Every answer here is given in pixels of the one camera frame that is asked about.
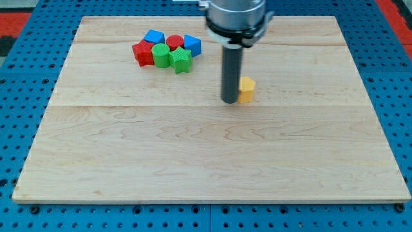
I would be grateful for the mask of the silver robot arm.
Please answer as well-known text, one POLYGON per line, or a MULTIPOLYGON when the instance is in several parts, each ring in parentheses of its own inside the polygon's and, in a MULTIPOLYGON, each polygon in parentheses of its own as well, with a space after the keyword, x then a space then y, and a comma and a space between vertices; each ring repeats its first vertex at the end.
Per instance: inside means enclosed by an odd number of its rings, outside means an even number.
POLYGON ((274 16, 265 0, 173 0, 205 11, 207 33, 228 49, 250 48, 265 34, 274 16))

